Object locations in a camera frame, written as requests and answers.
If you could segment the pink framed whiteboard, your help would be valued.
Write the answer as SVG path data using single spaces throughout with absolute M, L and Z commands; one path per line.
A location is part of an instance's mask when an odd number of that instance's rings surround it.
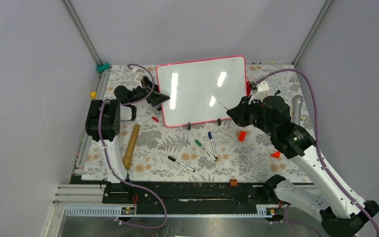
M 225 106 L 235 107 L 246 96 L 246 63 L 241 55 L 159 65 L 159 91 L 167 127 L 228 119 Z

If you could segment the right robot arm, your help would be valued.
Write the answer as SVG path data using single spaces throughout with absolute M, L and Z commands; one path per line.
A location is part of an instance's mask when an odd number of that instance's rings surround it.
M 364 200 L 332 170 L 317 142 L 302 126 L 291 121 L 290 107 L 280 96 L 263 100 L 241 98 L 227 110 L 240 127 L 252 125 L 270 136 L 272 145 L 297 165 L 320 191 L 320 195 L 295 186 L 281 175 L 264 184 L 263 196 L 269 203 L 279 200 L 292 204 L 320 222 L 332 237 L 353 237 L 366 223 L 373 223 L 379 205 Z

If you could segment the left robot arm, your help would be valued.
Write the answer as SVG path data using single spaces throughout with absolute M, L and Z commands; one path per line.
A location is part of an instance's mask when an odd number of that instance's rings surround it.
M 129 139 L 126 151 L 121 151 L 119 138 L 121 123 L 135 121 L 137 108 L 134 105 L 140 101 L 155 108 L 168 101 L 168 95 L 159 92 L 158 86 L 147 76 L 140 79 L 140 84 L 133 89 L 119 85 L 114 90 L 114 99 L 93 100 L 90 102 L 85 131 L 97 143 L 102 152 L 107 169 L 107 181 L 121 183 L 127 180 L 128 170 L 134 152 L 132 145 L 136 144 L 140 127 L 135 126 Z

